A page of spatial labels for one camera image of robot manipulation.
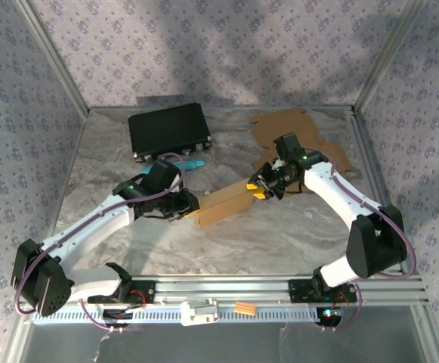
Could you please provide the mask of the teal plastic tube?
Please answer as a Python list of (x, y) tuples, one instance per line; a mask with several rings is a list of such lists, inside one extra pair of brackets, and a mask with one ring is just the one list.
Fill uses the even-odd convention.
[[(199, 167), (204, 166), (205, 162), (202, 160), (188, 160), (184, 162), (185, 170), (190, 171), (197, 169)], [(141, 170), (141, 173), (148, 174), (151, 170), (152, 166), (146, 166)]]

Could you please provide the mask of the aluminium side rail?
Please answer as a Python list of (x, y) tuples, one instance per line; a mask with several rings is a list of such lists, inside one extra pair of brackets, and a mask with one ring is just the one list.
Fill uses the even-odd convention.
[(88, 121), (88, 115), (89, 115), (89, 113), (85, 114), (84, 117), (82, 118), (82, 123), (80, 125), (80, 129), (78, 131), (78, 134), (77, 134), (77, 137), (75, 140), (75, 144), (73, 146), (73, 151), (72, 151), (72, 154), (70, 157), (70, 161), (66, 165), (66, 174), (64, 177), (64, 181), (60, 187), (60, 191), (59, 191), (58, 199), (57, 199), (57, 204), (56, 204), (54, 211), (53, 211), (53, 214), (51, 216), (51, 224), (49, 226), (49, 229), (47, 230), (45, 237), (41, 241), (38, 242), (38, 245), (40, 247), (43, 245), (43, 242), (45, 239), (52, 237), (54, 235), (55, 229), (57, 227), (57, 222), (59, 219), (60, 211), (62, 209), (63, 201), (64, 201), (64, 198), (66, 196), (66, 188), (67, 188), (69, 181), (70, 181), (70, 176), (72, 174), (73, 166), (75, 164), (76, 156), (77, 156), (77, 153), (79, 150), (79, 145), (81, 143), (82, 136), (83, 136), (83, 133), (85, 131), (86, 123)]
[(373, 147), (373, 141), (369, 136), (365, 120), (361, 112), (351, 109), (351, 134), (356, 143), (356, 152), (360, 158), (362, 176), (366, 185), (366, 192), (371, 199), (380, 202), (381, 205), (391, 203), (387, 192), (380, 164)]

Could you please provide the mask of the circuit board with green light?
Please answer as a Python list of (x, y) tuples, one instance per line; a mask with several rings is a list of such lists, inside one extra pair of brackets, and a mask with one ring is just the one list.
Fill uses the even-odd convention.
[(336, 328), (341, 323), (344, 315), (344, 310), (339, 307), (318, 307), (317, 317), (319, 321), (317, 321), (316, 324), (324, 328)]

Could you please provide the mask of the black hard case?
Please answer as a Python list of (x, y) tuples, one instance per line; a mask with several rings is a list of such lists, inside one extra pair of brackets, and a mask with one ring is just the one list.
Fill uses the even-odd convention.
[(128, 117), (134, 161), (148, 163), (164, 153), (207, 150), (212, 137), (202, 106), (190, 103)]

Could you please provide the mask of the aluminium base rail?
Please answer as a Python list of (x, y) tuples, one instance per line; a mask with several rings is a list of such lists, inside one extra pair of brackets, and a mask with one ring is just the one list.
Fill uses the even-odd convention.
[(290, 302), (288, 281), (309, 279), (306, 276), (288, 275), (167, 275), (121, 278), (117, 274), (110, 277), (91, 277), (77, 275), (69, 281), (49, 288), (39, 288), (32, 292), (32, 301), (44, 303), (42, 315), (47, 316), (67, 303), (80, 299), (87, 302), (90, 296), (109, 296), (122, 282), (131, 280), (153, 280), (156, 282), (152, 305), (178, 305), (183, 301), (213, 298), (218, 303), (233, 305), (235, 302), (255, 303), (260, 306), (273, 304), (308, 304), (309, 306), (355, 306), (366, 303), (371, 306), (409, 306), (424, 305), (428, 302), (427, 293), (418, 276), (394, 280), (392, 278), (373, 278), (353, 284), (357, 291), (356, 302), (334, 303), (293, 303)]

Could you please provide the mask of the aluminium corner post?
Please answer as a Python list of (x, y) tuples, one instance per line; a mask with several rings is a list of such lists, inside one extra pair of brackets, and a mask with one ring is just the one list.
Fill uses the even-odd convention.
[(69, 70), (66, 68), (64, 59), (61, 57), (57, 46), (48, 33), (45, 23), (41, 20), (31, 0), (12, 0), (23, 15), (27, 26), (34, 35), (40, 49), (43, 51), (52, 70), (56, 74), (73, 106), (81, 117), (89, 114), (88, 106), (82, 97), (79, 87), (75, 83)]
[(365, 109), (375, 94), (390, 63), (393, 61), (397, 51), (415, 24), (416, 18), (420, 15), (427, 3), (428, 0), (405, 0), (399, 16), (393, 22), (393, 27), (383, 42), (380, 52), (375, 58), (373, 67), (368, 72), (366, 81), (362, 84), (353, 103), (352, 110), (355, 116)]

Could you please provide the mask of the white plastic clamp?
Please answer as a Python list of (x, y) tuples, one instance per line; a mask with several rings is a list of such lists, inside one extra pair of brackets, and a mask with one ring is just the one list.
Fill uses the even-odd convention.
[(182, 326), (214, 324), (219, 321), (218, 302), (216, 299), (184, 301), (179, 305)]

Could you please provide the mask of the black electronics bracket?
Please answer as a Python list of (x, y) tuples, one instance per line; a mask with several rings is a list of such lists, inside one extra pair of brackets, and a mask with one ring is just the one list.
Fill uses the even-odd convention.
[(125, 328), (132, 322), (133, 314), (126, 309), (105, 309), (102, 313), (104, 325), (108, 328)]

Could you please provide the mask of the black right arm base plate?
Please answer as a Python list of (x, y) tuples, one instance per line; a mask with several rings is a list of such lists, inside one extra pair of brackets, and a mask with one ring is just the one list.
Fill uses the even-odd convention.
[(353, 284), (327, 287), (317, 278), (292, 279), (288, 281), (291, 303), (334, 303), (335, 301), (355, 303), (357, 291)]

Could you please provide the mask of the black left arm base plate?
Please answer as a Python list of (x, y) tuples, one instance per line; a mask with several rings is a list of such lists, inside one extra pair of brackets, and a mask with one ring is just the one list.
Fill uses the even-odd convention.
[(131, 280), (122, 282), (117, 290), (109, 296), (90, 296), (87, 303), (126, 305), (143, 305), (152, 303), (155, 296), (156, 282), (153, 280)]

